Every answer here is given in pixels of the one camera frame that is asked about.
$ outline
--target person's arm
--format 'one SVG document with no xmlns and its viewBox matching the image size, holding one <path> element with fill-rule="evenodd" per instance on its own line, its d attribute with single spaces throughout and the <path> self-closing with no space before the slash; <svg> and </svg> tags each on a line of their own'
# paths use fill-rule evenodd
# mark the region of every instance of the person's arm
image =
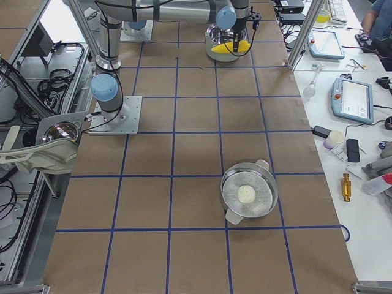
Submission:
<svg viewBox="0 0 392 294">
<path fill-rule="evenodd" d="M 365 34 L 367 34 L 367 35 L 370 34 L 370 31 L 372 30 L 372 27 L 373 27 L 378 15 L 379 14 L 372 9 L 367 12 L 367 14 L 365 15 L 365 17 L 363 18 L 362 23 L 361 23 Z"/>
</svg>

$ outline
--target blue joint cap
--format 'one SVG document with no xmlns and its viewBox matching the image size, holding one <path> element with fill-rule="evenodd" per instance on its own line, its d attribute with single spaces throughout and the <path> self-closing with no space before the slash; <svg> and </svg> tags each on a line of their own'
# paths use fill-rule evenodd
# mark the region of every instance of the blue joint cap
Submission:
<svg viewBox="0 0 392 294">
<path fill-rule="evenodd" d="M 147 24 L 147 20 L 139 20 L 139 21 L 127 21 L 127 25 L 136 31 L 140 31 Z"/>
<path fill-rule="evenodd" d="M 231 29 L 237 20 L 233 6 L 225 6 L 216 15 L 215 24 L 223 31 Z"/>
<path fill-rule="evenodd" d="M 100 73 L 91 81 L 91 92 L 100 102 L 111 101 L 117 95 L 117 80 L 107 73 Z"/>
</svg>

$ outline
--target person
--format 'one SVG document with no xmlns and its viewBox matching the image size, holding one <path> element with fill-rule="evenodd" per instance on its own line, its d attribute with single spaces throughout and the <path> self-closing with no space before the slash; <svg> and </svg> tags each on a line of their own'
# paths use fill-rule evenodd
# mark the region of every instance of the person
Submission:
<svg viewBox="0 0 392 294">
<path fill-rule="evenodd" d="M 385 70 L 392 71 L 392 0 L 376 0 L 361 25 L 376 49 L 387 57 L 381 59 Z"/>
</svg>

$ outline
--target blue shirt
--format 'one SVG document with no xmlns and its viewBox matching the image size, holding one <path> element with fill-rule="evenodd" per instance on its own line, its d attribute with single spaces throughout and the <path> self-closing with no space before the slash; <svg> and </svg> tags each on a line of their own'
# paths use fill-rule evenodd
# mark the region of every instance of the blue shirt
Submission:
<svg viewBox="0 0 392 294">
<path fill-rule="evenodd" d="M 370 31 L 370 39 L 382 40 L 388 38 L 392 26 L 392 0 L 376 0 L 371 9 L 376 11 L 379 16 Z"/>
</svg>

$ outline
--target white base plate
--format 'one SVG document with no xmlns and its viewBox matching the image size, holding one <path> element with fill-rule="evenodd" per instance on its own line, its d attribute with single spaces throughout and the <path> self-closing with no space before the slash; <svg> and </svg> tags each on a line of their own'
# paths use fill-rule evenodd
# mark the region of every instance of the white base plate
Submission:
<svg viewBox="0 0 392 294">
<path fill-rule="evenodd" d="M 141 96 L 124 96 L 124 104 L 129 107 L 130 112 L 127 114 L 124 121 L 117 127 L 111 127 L 108 124 L 96 127 L 89 130 L 90 135 L 125 135 L 137 134 L 139 128 L 140 111 L 141 111 Z M 95 107 L 95 112 L 100 111 L 99 104 Z M 90 127 L 99 126 L 103 124 L 104 117 L 101 115 L 93 116 Z"/>
<path fill-rule="evenodd" d="M 153 35 L 153 24 L 152 20 L 147 20 L 145 29 L 139 34 L 130 36 L 127 35 L 124 30 L 121 30 L 120 42 L 127 43 L 138 43 L 138 42 L 151 42 L 151 36 Z"/>
</svg>

